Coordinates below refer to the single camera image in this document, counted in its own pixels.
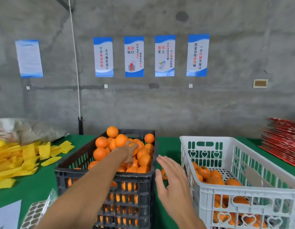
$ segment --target red cardboard stack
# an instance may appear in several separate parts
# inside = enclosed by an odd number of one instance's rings
[[[263,131],[261,149],[295,166],[295,122],[267,118],[268,129]]]

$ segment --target pile of yellow packaging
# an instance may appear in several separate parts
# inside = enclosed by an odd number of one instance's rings
[[[73,148],[69,141],[59,146],[51,145],[50,142],[20,146],[18,143],[6,143],[0,139],[0,189],[11,188],[16,181],[12,177],[34,174],[39,166],[37,160],[47,159],[41,166],[51,165],[61,158],[57,155],[66,154]]]

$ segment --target poster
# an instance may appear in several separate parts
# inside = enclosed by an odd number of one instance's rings
[[[144,37],[124,37],[125,77],[144,77]]]
[[[43,77],[39,42],[37,40],[17,40],[15,44],[21,77]]]
[[[209,34],[190,34],[188,41],[187,76],[206,76]]]
[[[114,54],[112,38],[93,38],[96,77],[114,76]]]
[[[175,35],[155,36],[155,76],[174,76]]]

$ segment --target wall outlet box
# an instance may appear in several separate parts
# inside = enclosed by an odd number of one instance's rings
[[[268,79],[254,79],[252,88],[267,88]]]

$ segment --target concrete wall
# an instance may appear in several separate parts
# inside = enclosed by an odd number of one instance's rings
[[[295,0],[75,0],[74,8],[85,134],[115,125],[258,137],[267,116],[295,120]],[[211,34],[207,77],[186,77],[188,34],[201,33]],[[176,34],[175,77],[154,76],[161,34]],[[144,78],[125,78],[127,35],[145,36]],[[113,38],[114,78],[95,77],[97,36]],[[39,40],[44,78],[20,78],[19,39]],[[56,0],[0,0],[0,118],[78,132],[72,43],[69,13]],[[269,87],[253,89],[255,78]]]

